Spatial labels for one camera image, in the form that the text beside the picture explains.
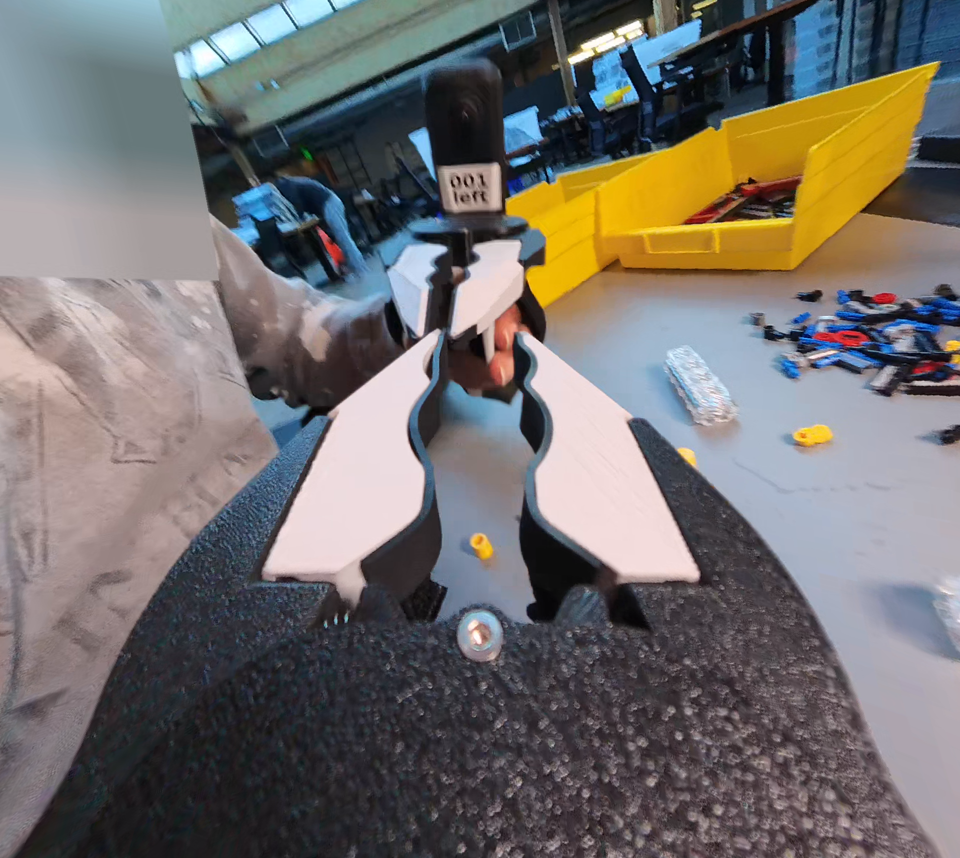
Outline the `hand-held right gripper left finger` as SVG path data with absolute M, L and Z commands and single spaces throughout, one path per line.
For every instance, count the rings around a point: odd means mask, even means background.
M 442 547 L 427 445 L 439 427 L 443 333 L 434 330 L 341 402 L 274 531 L 267 583 L 326 583 L 350 608 L 376 586 L 409 599 Z

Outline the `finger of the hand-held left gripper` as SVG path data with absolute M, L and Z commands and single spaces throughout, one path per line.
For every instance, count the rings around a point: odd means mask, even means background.
M 388 269 L 393 304 L 413 339 L 421 339 L 431 330 L 436 261 L 436 247 L 406 247 Z
M 456 343 L 479 337 L 483 357 L 490 362 L 496 352 L 498 319 L 522 297 L 525 270 L 520 256 L 522 241 L 506 238 L 474 246 L 474 261 L 453 291 L 449 335 Z

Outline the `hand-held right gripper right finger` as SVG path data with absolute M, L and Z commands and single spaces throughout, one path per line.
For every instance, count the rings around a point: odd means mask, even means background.
M 520 430 L 533 451 L 519 527 L 529 616 L 553 620 L 574 588 L 617 612 L 623 588 L 698 585 L 631 413 L 532 335 L 519 333 L 517 349 Z

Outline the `person's left forearm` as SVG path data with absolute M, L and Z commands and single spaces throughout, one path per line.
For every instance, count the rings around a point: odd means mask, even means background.
M 327 411 L 410 347 L 391 299 L 340 298 L 280 276 L 215 217 L 209 222 L 218 294 L 254 398 Z

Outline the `grey desk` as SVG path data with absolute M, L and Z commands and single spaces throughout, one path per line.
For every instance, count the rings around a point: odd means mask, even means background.
M 819 616 L 894 782 L 942 856 L 958 856 L 958 659 L 933 608 L 958 575 L 958 399 L 878 396 L 839 369 L 793 381 L 778 327 L 821 289 L 927 295 L 958 288 L 958 228 L 859 215 L 792 272 L 625 270 L 613 265 L 547 310 L 547 344 L 669 442 L 774 550 Z M 738 408 L 695 424 L 672 386 L 666 352 L 693 348 Z M 825 424 L 828 444 L 792 434 Z

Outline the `black desk mat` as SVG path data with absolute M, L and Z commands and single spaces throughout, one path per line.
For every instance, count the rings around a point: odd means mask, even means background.
M 915 161 L 863 212 L 958 228 L 959 165 Z

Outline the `person's left hand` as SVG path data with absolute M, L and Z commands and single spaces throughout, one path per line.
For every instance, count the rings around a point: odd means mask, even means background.
M 513 304 L 496 319 L 486 333 L 493 340 L 492 354 L 486 358 L 467 348 L 453 348 L 448 356 L 450 380 L 473 396 L 483 393 L 500 393 L 514 380 L 514 339 L 518 332 L 530 332 L 522 309 Z

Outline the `yellow storage bin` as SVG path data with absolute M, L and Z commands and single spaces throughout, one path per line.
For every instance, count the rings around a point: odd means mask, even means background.
M 723 121 L 596 191 L 599 248 L 626 268 L 789 271 L 906 168 L 939 62 Z M 691 225 L 746 180 L 799 178 L 790 217 Z
M 534 297 L 543 308 L 615 262 L 602 243 L 597 190 L 646 158 L 629 156 L 568 170 L 507 200 L 507 213 L 521 217 L 545 238 L 544 263 L 527 275 Z

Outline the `black office chair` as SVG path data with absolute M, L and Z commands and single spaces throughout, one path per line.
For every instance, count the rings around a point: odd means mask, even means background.
M 708 115 L 704 105 L 689 98 L 683 84 L 674 84 L 673 89 L 653 84 L 634 48 L 636 44 L 636 40 L 628 41 L 620 61 L 639 99 L 638 138 L 649 145 L 672 144 L 702 131 Z
M 608 113 L 601 111 L 594 101 L 595 75 L 594 58 L 574 64 L 571 72 L 574 78 L 574 94 L 577 106 L 585 121 L 589 151 L 594 156 L 617 158 L 620 155 L 621 139 L 618 127 L 612 124 Z

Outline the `clear plastic building piece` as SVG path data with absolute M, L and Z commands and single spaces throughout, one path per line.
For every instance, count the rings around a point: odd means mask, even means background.
M 693 348 L 668 350 L 664 370 L 695 424 L 712 427 L 738 418 L 729 390 Z
M 959 657 L 959 576 L 949 576 L 939 583 L 934 593 L 934 609 L 957 657 Z

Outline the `ceiling light panel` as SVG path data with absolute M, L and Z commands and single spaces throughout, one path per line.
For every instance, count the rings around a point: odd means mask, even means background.
M 607 53 L 617 53 L 625 47 L 630 47 L 632 42 L 646 36 L 647 28 L 643 21 L 635 20 L 582 42 L 577 52 L 567 56 L 567 65 L 572 68 L 586 62 L 594 62 Z

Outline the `heap of red black parts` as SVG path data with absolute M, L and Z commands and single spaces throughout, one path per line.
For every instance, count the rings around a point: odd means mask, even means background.
M 792 218 L 803 176 L 738 183 L 731 191 L 683 221 L 685 226 Z

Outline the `pile of small building parts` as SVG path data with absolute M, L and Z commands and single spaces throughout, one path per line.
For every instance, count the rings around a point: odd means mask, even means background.
M 959 296 L 949 284 L 918 297 L 839 289 L 832 312 L 801 312 L 783 327 L 759 311 L 747 321 L 781 345 L 775 367 L 790 380 L 834 368 L 866 378 L 878 396 L 959 397 Z

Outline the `wooden high table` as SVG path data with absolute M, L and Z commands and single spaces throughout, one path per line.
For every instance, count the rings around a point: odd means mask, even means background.
M 728 70 L 735 63 L 744 39 L 757 38 L 764 45 L 766 105 L 786 101 L 786 24 L 822 0 L 788 0 L 773 8 L 709 33 L 690 45 L 657 60 L 660 84 L 700 86 L 706 78 Z

